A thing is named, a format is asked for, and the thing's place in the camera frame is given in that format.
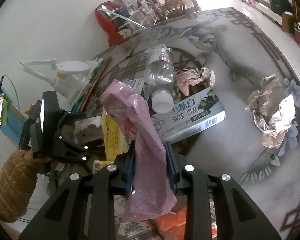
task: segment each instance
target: white floor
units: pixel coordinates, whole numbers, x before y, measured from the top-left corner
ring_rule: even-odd
[[[197,0],[202,10],[234,7],[254,21],[286,57],[300,80],[300,49],[289,33],[285,33],[269,18],[240,0]]]

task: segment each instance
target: table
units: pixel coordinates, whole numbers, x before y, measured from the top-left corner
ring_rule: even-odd
[[[207,174],[228,173],[238,181],[248,171],[256,173],[257,181],[250,179],[243,188],[282,239],[289,239],[300,226],[300,106],[296,107],[294,132],[287,134],[289,142],[279,149],[262,146],[262,134],[245,107],[266,76],[276,74],[284,88],[283,78],[300,83],[279,49],[241,12],[223,8],[171,19],[97,55],[110,56],[112,61],[88,103],[88,115],[102,113],[98,97],[113,79],[142,78],[146,60],[141,52],[160,43],[172,47],[175,71],[191,66],[214,71],[214,91],[226,110],[223,122],[175,144],[174,151],[187,154],[189,162]],[[269,154],[278,155],[281,149],[285,149],[279,157],[281,165],[274,166]],[[260,183],[265,167],[271,173]]]

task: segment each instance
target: purple plastic bag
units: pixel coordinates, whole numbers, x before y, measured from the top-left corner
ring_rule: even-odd
[[[100,101],[128,140],[136,141],[135,174],[123,222],[139,222],[170,212],[177,200],[167,177],[166,150],[152,124],[147,102],[114,80]]]

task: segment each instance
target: red bag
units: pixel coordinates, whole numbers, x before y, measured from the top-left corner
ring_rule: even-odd
[[[107,6],[112,6],[114,8],[120,8],[121,6],[119,4],[113,3],[113,2],[104,2],[101,3],[99,6],[101,5],[107,5]],[[109,20],[109,18],[107,18],[106,16],[103,16],[100,12],[97,11],[97,9],[95,10],[95,15],[97,18],[97,21],[99,23],[99,25],[101,26],[101,28],[109,34],[109,38],[108,38],[108,43],[109,46],[113,46],[118,44],[120,41],[123,41],[124,38],[117,33],[117,28],[118,26],[111,20]]]

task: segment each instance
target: plastic bottle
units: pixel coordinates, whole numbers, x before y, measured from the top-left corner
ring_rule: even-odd
[[[173,109],[173,63],[164,44],[145,52],[147,55],[145,82],[152,95],[152,109],[165,114]]]

